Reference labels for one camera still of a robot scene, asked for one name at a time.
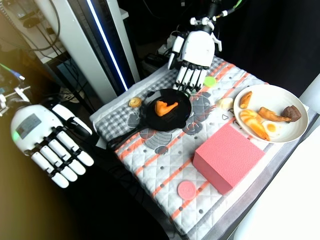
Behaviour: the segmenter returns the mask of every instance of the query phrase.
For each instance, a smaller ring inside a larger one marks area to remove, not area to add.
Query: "frying pan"
[[[163,101],[168,106],[178,103],[173,110],[163,116],[158,116],[155,111],[157,101]],[[118,136],[108,142],[108,147],[112,150],[118,149],[134,134],[150,128],[157,131],[170,131],[182,129],[186,126],[186,121],[191,113],[191,103],[189,98],[181,91],[175,89],[161,89],[150,91],[140,107],[140,121],[135,129]]]

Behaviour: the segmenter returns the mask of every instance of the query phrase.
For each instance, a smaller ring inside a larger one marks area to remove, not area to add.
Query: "yellow-green round object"
[[[217,80],[214,76],[206,76],[204,79],[204,85],[208,88],[212,88],[216,83]]]

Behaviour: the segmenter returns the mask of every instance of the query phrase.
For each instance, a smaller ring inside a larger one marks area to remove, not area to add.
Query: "white robotic hand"
[[[190,24],[200,26],[200,30],[191,31],[188,35],[180,34],[173,44],[168,62],[168,69],[173,69],[181,55],[182,66],[173,88],[189,93],[194,90],[198,92],[203,87],[207,71],[215,56],[215,44],[218,44],[219,51],[222,51],[222,43],[215,37],[215,26],[208,17],[203,17],[201,21],[193,17]]]
[[[82,135],[91,135],[92,131],[64,106],[57,104],[52,111],[42,105],[20,108],[11,121],[11,136],[25,155],[58,186],[66,188],[94,160],[67,135],[64,125]]]

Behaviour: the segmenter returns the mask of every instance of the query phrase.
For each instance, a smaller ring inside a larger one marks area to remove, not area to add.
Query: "green wire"
[[[241,2],[242,2],[242,0],[238,0],[238,2],[236,3],[236,5],[233,6],[233,8],[236,9],[240,5]]]
[[[2,63],[0,63],[1,67],[3,67],[5,70],[8,70],[9,72],[11,72],[11,69],[8,68],[7,66],[3,65]]]

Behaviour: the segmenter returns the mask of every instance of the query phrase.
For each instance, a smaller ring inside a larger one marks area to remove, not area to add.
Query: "black curtain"
[[[298,97],[320,72],[318,0],[248,0],[219,27],[220,57]]]

